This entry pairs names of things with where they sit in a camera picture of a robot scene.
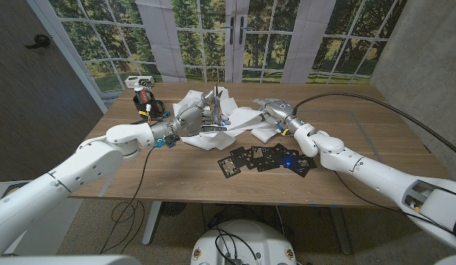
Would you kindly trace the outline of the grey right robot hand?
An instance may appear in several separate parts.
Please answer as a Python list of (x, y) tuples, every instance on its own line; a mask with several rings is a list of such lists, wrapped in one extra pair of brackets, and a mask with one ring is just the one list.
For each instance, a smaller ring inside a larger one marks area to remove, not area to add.
[(260, 105), (259, 111), (262, 112), (266, 122), (278, 125), (282, 129), (288, 129), (290, 133), (295, 133), (297, 129), (306, 124), (293, 113), (294, 107), (284, 100), (267, 98), (254, 99), (253, 102)]

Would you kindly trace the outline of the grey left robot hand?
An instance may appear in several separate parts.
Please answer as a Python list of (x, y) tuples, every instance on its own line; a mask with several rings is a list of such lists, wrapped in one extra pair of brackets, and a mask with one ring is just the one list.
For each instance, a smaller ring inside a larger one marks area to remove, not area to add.
[(217, 88), (202, 93), (199, 102), (179, 112), (172, 120), (151, 126), (156, 142), (162, 140), (167, 146), (181, 137), (191, 137), (200, 132), (226, 131), (228, 117), (224, 117), (220, 107), (222, 92)]

